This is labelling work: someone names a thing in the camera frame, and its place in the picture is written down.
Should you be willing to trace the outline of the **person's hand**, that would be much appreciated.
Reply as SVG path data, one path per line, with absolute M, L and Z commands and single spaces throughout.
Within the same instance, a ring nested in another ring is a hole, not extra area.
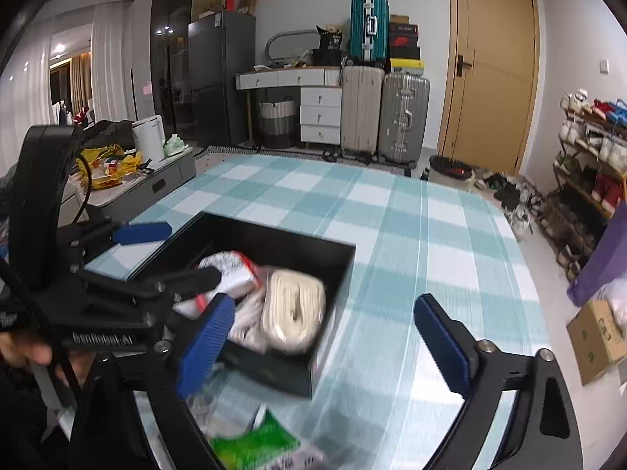
M 6 364 L 16 368 L 24 368 L 30 362 L 42 366 L 48 366 L 52 362 L 51 347 L 32 331 L 2 333 L 1 355 Z M 69 362 L 79 385 L 83 385 L 94 362 L 94 354 L 72 351 Z

